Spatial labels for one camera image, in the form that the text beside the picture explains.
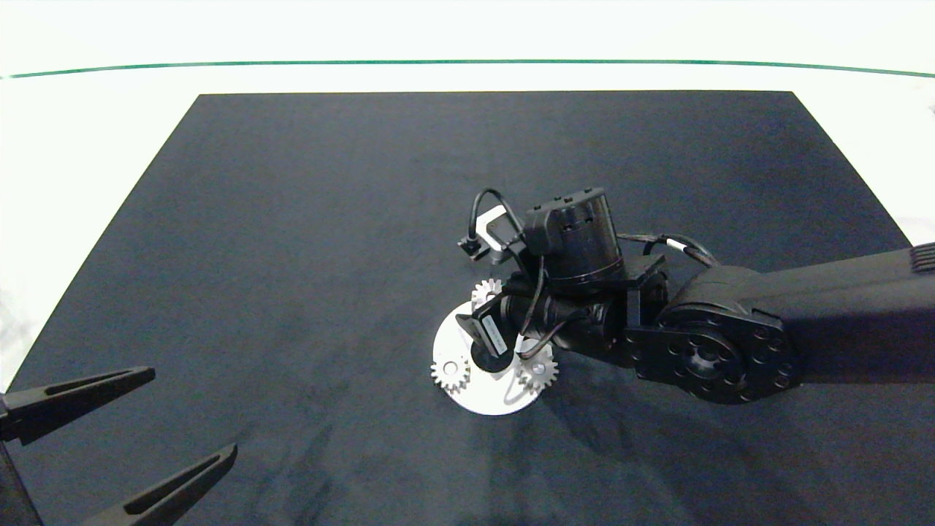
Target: sticker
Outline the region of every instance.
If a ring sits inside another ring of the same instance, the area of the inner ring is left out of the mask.
[[[483,327],[487,329],[487,335],[490,336],[490,341],[493,342],[494,347],[496,347],[496,355],[500,356],[503,353],[507,352],[507,343],[503,341],[503,336],[500,335],[500,330],[496,328],[496,323],[491,316],[485,316],[481,319]]]

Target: black cable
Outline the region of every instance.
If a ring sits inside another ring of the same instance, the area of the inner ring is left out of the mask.
[[[496,200],[500,201],[500,204],[503,205],[503,208],[507,211],[507,216],[509,216],[513,226],[515,226],[516,229],[522,233],[523,224],[520,223],[519,218],[516,217],[515,213],[513,213],[513,209],[510,208],[510,205],[507,203],[506,199],[503,198],[503,195],[500,194],[499,191],[488,187],[481,190],[481,192],[474,198],[474,204],[470,209],[470,222],[467,224],[467,238],[471,241],[477,239],[477,213],[481,206],[481,199],[483,199],[483,197],[487,194],[496,197]]]
[[[704,245],[681,234],[660,234],[658,236],[653,234],[617,234],[617,237],[621,240],[646,243],[646,246],[643,247],[644,256],[648,256],[656,245],[666,244],[666,240],[674,240],[685,245],[685,250],[682,251],[683,253],[695,259],[705,267],[717,267],[721,265],[720,261],[718,261],[717,258],[714,257],[714,254],[705,248]]]
[[[539,339],[539,341],[536,342],[535,345],[530,347],[528,351],[525,351],[523,353],[518,353],[520,358],[521,359],[533,358],[535,355],[539,353],[539,351],[542,350],[543,347],[545,347],[545,345],[553,338],[553,336],[557,334],[558,331],[561,330],[568,322],[586,318],[586,317],[588,317],[588,314],[584,311],[575,311],[574,313],[569,314],[568,316],[563,318],[561,321],[556,323],[555,326],[552,327],[548,332],[546,332],[545,335],[543,335],[542,338]]]
[[[536,293],[532,295],[532,303],[529,303],[529,310],[526,311],[526,318],[523,320],[523,328],[520,334],[525,334],[529,329],[529,322],[532,321],[532,314],[536,310],[536,303],[539,303],[539,295],[542,294],[542,288],[545,286],[545,256],[539,256],[539,281],[536,283]]]

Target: gear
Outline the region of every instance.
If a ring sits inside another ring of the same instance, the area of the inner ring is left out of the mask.
[[[520,384],[532,392],[539,392],[550,386],[558,377],[558,364],[552,359],[552,349],[542,349],[533,358],[520,362],[516,369]]]
[[[470,366],[462,357],[444,359],[439,365],[432,362],[432,378],[435,383],[449,393],[458,392],[468,386],[470,380]]]
[[[470,293],[470,308],[472,311],[478,310],[484,303],[490,301],[503,291],[503,284],[500,280],[483,280],[474,286]]]

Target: black table surface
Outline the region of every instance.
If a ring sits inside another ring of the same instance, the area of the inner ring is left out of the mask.
[[[933,386],[717,406],[560,353],[525,410],[456,405],[428,366],[490,272],[454,245],[487,185],[518,210],[603,186],[618,231],[761,271],[908,246],[791,93],[202,95],[12,387],[157,371],[10,447],[40,514],[236,441],[179,524],[935,523]]]

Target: white circular plate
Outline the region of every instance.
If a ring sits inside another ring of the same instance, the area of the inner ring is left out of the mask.
[[[439,365],[444,366],[448,361],[458,361],[466,359],[470,365],[470,376],[464,387],[448,392],[442,390],[461,407],[478,415],[508,415],[523,409],[536,398],[539,397],[539,391],[531,391],[520,384],[520,378],[517,374],[520,368],[520,357],[513,355],[513,361],[510,365],[499,373],[488,373],[474,363],[470,355],[470,347],[473,343],[470,336],[458,325],[454,319],[456,314],[470,314],[471,304],[466,301],[451,311],[441,322],[439,331],[435,334],[435,345],[432,349],[432,359]],[[536,343],[537,340],[524,340],[523,348],[526,349]],[[540,351],[546,356],[552,356],[552,346],[545,345]]]

